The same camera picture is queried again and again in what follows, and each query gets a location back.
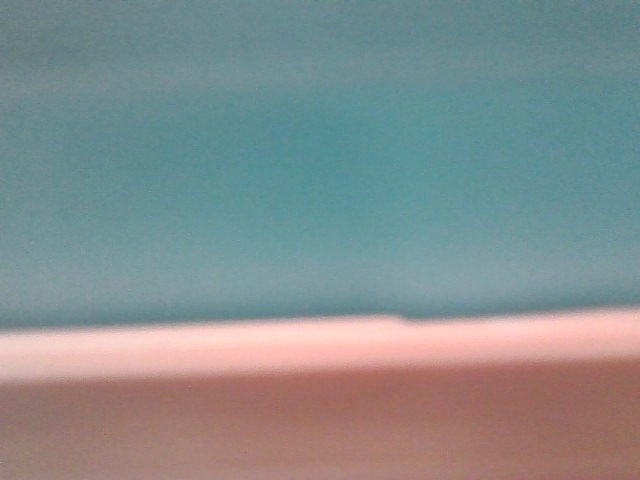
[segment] teal surface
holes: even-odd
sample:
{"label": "teal surface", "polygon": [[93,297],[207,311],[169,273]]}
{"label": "teal surface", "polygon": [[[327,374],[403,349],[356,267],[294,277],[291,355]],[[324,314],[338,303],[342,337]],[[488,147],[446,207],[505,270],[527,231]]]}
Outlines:
{"label": "teal surface", "polygon": [[56,3],[3,7],[1,326],[640,301],[637,3]]}

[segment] blue background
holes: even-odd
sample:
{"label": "blue background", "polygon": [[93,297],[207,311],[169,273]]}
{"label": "blue background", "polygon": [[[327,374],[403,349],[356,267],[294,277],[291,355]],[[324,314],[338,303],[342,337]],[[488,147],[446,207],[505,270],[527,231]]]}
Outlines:
{"label": "blue background", "polygon": [[5,2],[0,325],[640,300],[637,2]]}

